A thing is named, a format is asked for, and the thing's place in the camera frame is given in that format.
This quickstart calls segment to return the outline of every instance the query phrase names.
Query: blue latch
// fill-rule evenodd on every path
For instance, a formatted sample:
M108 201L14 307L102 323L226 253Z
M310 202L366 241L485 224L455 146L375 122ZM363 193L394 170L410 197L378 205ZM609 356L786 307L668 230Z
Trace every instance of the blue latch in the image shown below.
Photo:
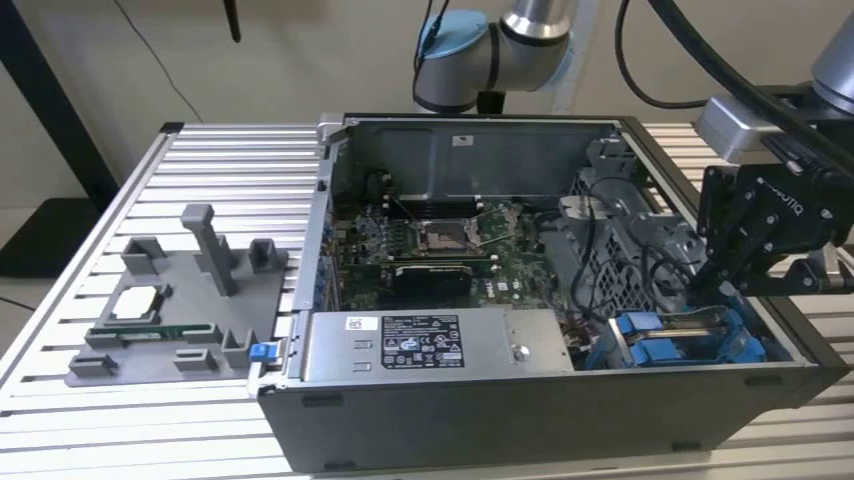
M257 343L250 348L250 361L273 363L279 358L279 348L275 344Z

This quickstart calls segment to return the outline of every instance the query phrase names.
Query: gray plastic part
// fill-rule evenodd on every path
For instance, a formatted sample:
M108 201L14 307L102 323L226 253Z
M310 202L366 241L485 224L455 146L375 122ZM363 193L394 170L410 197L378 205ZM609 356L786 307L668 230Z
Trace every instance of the gray plastic part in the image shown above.
M213 281L199 271L193 252L175 252L166 258L154 259L156 276L135 277L127 271L123 273L100 317L94 319L95 327L108 329L110 332L98 332L95 344L82 349L82 354L87 356L110 354L116 367L112 369L112 375L102 376L87 375L86 372L83 376L78 376L72 370L66 376L67 385L123 385L247 377L250 364L241 361L239 352L223 352L225 335L221 335L221 332L231 330L243 335L253 330L255 338L250 338L251 343L271 340L282 298L287 253L279 249L279 268L259 273L253 271L247 251L237 250L235 253L237 266L231 273L239 290L231 297L219 295ZM163 288L167 284L173 287L173 294L165 298L160 305L159 324L115 326L108 323L123 290L146 285ZM198 325L199 330L179 328L187 325ZM119 332L123 341L103 341L104 337L100 334L115 332ZM175 368L175 352L187 348L207 348L218 363L218 369L182 371ZM241 354L249 358L246 351Z
M124 341L116 333L87 333L83 340L94 349L124 347Z
M223 338L223 355L226 355L226 361L231 368L249 368L250 364L250 348L258 343L258 337L255 331L250 329L246 335L246 342L238 343L235 334L231 330L226 331L226 337Z
M257 238L253 240L247 255L255 273L277 270L281 267L279 256L277 255L277 244L270 239Z
M68 369L80 378L110 377L116 367L116 362L107 354L76 355L68 364Z
M166 253L155 237L132 238L122 252L122 261L135 276L156 275L151 261L165 258Z
M194 330L185 333L185 340L187 343L221 343L223 341L223 332L219 331L219 327L215 323L209 325L207 330Z
M238 284L231 277L231 249L229 243L218 239L217 232L211 226L214 219L214 208L209 204L191 204L182 213L182 225L190 230L199 242L202 250L201 265L205 271L211 274L217 290L222 296L231 296L238 291Z
M177 350L173 363L182 372L213 372L218 370L217 359L207 348Z

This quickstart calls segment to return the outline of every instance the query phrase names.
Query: black stand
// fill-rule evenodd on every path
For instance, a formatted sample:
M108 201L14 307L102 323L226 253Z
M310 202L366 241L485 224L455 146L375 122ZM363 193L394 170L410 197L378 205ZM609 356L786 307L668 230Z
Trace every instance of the black stand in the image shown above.
M0 0L0 59L90 197L39 206L0 250L0 276L56 277L119 187L12 0Z

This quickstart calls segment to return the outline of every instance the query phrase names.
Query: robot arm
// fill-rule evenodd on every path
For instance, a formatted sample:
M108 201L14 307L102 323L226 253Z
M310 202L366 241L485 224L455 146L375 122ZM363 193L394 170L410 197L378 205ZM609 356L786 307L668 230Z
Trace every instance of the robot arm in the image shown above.
M813 67L812 85L772 90L733 70L672 0L650 4L733 94L713 97L696 124L738 166L705 171L697 230L709 260L692 281L694 297L733 287L749 296L853 292L837 247L854 222L854 14ZM769 275L788 255L804 253L784 277Z
M430 112L462 113L478 92L535 90L561 70L570 38L569 0L517 0L497 23L473 10L439 14L419 40L413 96Z

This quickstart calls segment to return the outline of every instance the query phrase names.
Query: electronic component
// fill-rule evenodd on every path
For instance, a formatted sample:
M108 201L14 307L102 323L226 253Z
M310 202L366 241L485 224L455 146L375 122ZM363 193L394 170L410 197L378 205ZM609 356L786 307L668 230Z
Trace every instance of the electronic component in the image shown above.
M624 313L609 322L586 369L765 362L765 347L726 307L660 315Z
M395 300L443 305L470 295L473 276L474 272L466 266L398 267L391 282Z
M469 250L466 228L461 222L426 222L422 225L419 250L435 254L459 254Z

